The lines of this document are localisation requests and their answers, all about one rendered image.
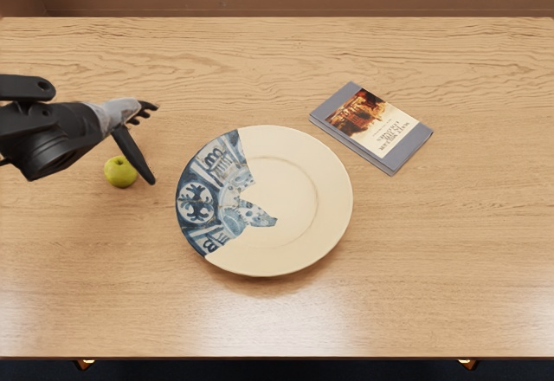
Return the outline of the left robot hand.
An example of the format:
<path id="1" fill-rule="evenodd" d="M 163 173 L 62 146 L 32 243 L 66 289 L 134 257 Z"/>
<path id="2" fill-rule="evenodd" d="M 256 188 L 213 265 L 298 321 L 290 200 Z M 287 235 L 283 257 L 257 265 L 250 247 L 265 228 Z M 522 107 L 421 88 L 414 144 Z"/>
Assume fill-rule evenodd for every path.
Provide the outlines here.
<path id="1" fill-rule="evenodd" d="M 147 164 L 142 151 L 140 151 L 132 138 L 127 125 L 139 125 L 139 118 L 150 118 L 151 112 L 157 111 L 159 106 L 148 101 L 136 100 L 132 97 L 109 100 L 102 104 L 87 103 L 87 106 L 93 110 L 99 120 L 100 131 L 103 136 L 105 138 L 111 136 L 138 174 L 148 184 L 154 185 L 156 178 Z"/>

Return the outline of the cream plate with blue pattern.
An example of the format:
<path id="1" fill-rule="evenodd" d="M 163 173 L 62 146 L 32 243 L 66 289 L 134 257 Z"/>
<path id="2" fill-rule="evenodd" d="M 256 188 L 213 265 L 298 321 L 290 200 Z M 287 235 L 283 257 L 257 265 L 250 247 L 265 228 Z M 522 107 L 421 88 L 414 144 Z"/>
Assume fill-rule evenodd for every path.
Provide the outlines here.
<path id="1" fill-rule="evenodd" d="M 351 180 L 338 156 L 284 126 L 247 126 L 205 144 L 179 178 L 187 243 L 235 274 L 274 277 L 313 265 L 351 220 Z"/>

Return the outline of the green apple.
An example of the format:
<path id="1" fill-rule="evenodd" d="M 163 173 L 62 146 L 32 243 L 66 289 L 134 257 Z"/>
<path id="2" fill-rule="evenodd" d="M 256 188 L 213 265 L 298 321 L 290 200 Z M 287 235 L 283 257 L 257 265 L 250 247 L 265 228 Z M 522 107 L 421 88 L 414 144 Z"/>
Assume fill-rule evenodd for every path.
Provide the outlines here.
<path id="1" fill-rule="evenodd" d="M 137 170 L 122 155 L 108 159 L 104 164 L 103 172 L 106 181 L 120 189 L 133 185 L 138 178 Z"/>

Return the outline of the grey book with picture cover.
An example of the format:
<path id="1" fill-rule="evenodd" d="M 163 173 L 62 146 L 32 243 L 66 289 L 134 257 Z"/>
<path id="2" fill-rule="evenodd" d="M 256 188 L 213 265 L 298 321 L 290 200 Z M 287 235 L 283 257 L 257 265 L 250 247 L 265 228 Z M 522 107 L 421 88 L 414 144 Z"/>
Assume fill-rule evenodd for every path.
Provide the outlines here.
<path id="1" fill-rule="evenodd" d="M 312 110 L 309 120 L 391 177 L 433 134 L 429 126 L 354 82 Z"/>

